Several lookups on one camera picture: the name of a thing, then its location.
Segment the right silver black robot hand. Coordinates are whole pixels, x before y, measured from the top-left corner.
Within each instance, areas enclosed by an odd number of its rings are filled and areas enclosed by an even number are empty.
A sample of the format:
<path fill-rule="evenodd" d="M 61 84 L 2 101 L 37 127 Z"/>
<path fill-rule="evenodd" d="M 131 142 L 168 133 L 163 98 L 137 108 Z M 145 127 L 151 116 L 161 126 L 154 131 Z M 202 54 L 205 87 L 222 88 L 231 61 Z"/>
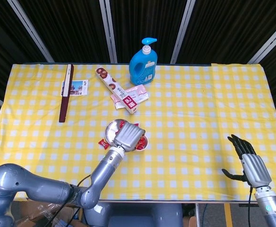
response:
<path fill-rule="evenodd" d="M 222 169 L 224 175 L 232 180 L 247 182 L 252 188 L 269 187 L 272 179 L 264 161 L 256 154 L 253 146 L 248 141 L 233 134 L 227 138 L 235 148 L 243 167 L 243 174 L 233 175 L 226 169 Z"/>

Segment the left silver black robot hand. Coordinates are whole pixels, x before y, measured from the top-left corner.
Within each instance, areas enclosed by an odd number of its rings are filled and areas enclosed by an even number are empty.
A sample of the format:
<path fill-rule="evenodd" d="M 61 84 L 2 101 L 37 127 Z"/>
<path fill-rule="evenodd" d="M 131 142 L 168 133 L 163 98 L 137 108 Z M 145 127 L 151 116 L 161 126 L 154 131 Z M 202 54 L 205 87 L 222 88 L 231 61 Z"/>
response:
<path fill-rule="evenodd" d="M 126 122 L 115 135 L 113 143 L 116 147 L 122 147 L 125 152 L 134 151 L 145 132 L 144 129 Z"/>

